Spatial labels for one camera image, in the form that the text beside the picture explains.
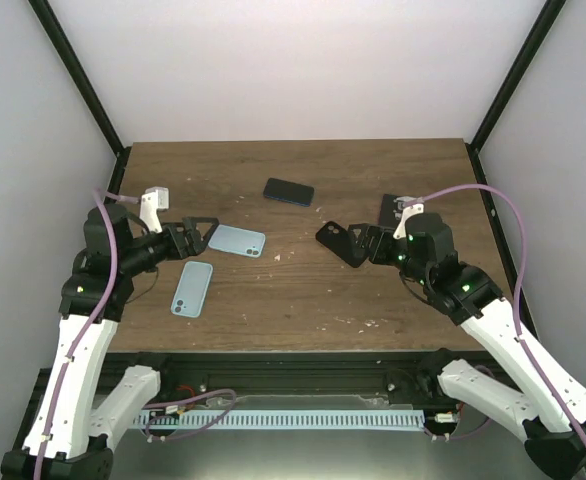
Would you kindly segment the light blue phone case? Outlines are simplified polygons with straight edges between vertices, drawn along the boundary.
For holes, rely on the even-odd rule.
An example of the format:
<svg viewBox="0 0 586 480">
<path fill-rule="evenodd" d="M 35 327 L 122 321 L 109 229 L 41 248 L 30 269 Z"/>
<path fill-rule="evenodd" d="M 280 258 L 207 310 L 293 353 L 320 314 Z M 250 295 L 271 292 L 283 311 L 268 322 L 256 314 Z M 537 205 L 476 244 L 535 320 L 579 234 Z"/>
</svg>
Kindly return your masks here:
<svg viewBox="0 0 586 480">
<path fill-rule="evenodd" d="M 203 310 L 212 274 L 213 266 L 209 263 L 186 262 L 174 293 L 171 312 L 177 316 L 198 318 Z"/>
<path fill-rule="evenodd" d="M 258 258 L 266 243 L 264 233 L 219 225 L 208 246 L 216 251 L 249 258 Z"/>
</svg>

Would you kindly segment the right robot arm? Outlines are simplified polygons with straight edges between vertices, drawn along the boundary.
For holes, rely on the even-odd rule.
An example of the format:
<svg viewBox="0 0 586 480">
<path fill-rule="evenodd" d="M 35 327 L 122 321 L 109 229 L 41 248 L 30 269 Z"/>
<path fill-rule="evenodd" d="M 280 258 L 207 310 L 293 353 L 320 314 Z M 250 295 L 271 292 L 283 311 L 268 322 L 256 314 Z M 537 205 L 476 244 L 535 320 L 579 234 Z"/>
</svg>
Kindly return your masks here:
<svg viewBox="0 0 586 480">
<path fill-rule="evenodd" d="M 436 213 L 405 213 L 396 229 L 347 229 L 358 260 L 393 266 L 422 286 L 425 302 L 482 345 L 514 381 L 508 387 L 462 359 L 417 378 L 420 396 L 462 401 L 509 430 L 552 479 L 586 466 L 586 387 L 516 319 L 519 309 L 479 267 L 462 262 L 450 227 Z"/>
</svg>

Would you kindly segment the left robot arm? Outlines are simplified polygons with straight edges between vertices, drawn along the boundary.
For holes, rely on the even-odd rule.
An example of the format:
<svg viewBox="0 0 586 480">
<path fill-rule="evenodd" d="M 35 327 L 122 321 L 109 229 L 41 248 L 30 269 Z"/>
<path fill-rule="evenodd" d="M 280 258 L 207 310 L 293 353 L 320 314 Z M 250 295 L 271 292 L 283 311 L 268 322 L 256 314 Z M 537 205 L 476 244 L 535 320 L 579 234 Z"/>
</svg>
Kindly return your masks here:
<svg viewBox="0 0 586 480">
<path fill-rule="evenodd" d="M 83 225 L 85 247 L 64 283 L 54 363 L 22 445 L 7 452 L 4 479 L 106 479 L 114 452 L 143 407 L 169 402 L 176 377 L 159 354 L 126 368 L 93 404 L 109 345 L 134 292 L 134 278 L 164 261 L 205 251 L 219 221 L 185 217 L 153 225 L 125 206 L 100 203 Z"/>
</svg>

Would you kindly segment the black phone case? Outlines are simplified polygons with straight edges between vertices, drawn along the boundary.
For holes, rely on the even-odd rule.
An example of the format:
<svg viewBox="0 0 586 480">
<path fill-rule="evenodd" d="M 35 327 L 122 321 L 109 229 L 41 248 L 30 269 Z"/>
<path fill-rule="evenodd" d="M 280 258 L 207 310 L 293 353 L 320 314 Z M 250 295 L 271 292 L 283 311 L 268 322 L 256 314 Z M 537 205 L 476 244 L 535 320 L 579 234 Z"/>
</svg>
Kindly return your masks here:
<svg viewBox="0 0 586 480">
<path fill-rule="evenodd" d="M 316 232 L 315 239 L 323 247 L 346 263 L 348 238 L 344 227 L 336 222 L 328 221 Z"/>
</svg>

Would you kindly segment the black phone blue edge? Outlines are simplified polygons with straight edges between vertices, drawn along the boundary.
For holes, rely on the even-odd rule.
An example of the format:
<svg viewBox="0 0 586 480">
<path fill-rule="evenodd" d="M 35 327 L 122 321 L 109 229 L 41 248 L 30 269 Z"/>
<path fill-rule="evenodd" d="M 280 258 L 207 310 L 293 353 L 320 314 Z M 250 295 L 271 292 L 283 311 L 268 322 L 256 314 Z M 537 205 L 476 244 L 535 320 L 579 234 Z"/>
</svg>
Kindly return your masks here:
<svg viewBox="0 0 586 480">
<path fill-rule="evenodd" d="M 267 199 L 309 207 L 314 198 L 315 189 L 287 180 L 269 178 L 263 189 L 263 196 Z"/>
</svg>

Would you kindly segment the black aluminium front rail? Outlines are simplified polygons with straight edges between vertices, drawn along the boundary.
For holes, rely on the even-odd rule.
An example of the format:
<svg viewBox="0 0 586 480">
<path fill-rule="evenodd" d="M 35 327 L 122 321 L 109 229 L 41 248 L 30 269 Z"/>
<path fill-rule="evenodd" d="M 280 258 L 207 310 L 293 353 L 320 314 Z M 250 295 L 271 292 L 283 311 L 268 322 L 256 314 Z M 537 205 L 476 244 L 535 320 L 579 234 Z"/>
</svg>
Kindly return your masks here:
<svg viewBox="0 0 586 480">
<path fill-rule="evenodd" d="M 197 393 L 229 388 L 240 396 L 380 394 L 396 404 L 442 405 L 446 400 L 435 384 L 435 368 L 453 359 L 486 367 L 497 381 L 516 386 L 497 360 L 483 351 L 144 352 L 107 354 L 97 393 L 110 393 L 126 368 L 148 364 L 160 368 L 161 400 L 175 398 L 186 385 Z"/>
</svg>

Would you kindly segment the left black frame post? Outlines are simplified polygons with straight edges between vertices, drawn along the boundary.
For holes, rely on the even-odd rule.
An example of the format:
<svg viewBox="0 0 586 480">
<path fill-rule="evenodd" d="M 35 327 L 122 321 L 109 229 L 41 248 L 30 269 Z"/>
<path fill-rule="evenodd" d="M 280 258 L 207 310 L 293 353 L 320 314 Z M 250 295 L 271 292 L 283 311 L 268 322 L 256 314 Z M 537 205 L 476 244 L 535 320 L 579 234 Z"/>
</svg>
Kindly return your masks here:
<svg viewBox="0 0 586 480">
<path fill-rule="evenodd" d="M 28 0 L 28 3 L 56 50 L 71 80 L 75 84 L 104 139 L 114 155 L 120 157 L 126 148 L 119 138 L 50 2 L 46 0 Z"/>
</svg>

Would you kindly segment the black frame post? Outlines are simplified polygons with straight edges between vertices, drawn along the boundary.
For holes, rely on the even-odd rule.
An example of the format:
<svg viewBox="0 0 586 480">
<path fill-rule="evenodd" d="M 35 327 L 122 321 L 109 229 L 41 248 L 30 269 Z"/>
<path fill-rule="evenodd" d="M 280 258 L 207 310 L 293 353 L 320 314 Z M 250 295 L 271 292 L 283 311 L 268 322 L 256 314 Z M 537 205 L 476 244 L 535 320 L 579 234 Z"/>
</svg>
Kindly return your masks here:
<svg viewBox="0 0 586 480">
<path fill-rule="evenodd" d="M 71 80 L 75 84 L 104 139 L 114 155 L 120 157 L 126 148 L 119 138 L 50 2 L 46 0 L 28 0 L 28 3 L 56 50 Z"/>
<path fill-rule="evenodd" d="M 542 5 L 472 141 L 469 143 L 473 151 L 480 152 L 488 141 L 565 4 L 566 0 L 546 0 Z"/>
</svg>

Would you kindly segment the right black frame post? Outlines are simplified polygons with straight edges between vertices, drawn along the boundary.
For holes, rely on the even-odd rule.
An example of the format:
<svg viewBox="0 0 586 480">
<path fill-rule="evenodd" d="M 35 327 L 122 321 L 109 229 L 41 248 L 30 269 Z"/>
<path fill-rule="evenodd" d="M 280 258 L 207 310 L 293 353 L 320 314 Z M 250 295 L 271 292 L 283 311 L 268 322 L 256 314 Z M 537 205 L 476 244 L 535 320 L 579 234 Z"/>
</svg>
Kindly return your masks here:
<svg viewBox="0 0 586 480">
<path fill-rule="evenodd" d="M 480 152 L 488 141 L 565 4 L 566 0 L 546 0 L 542 5 L 472 141 L 469 143 L 473 151 Z"/>
</svg>

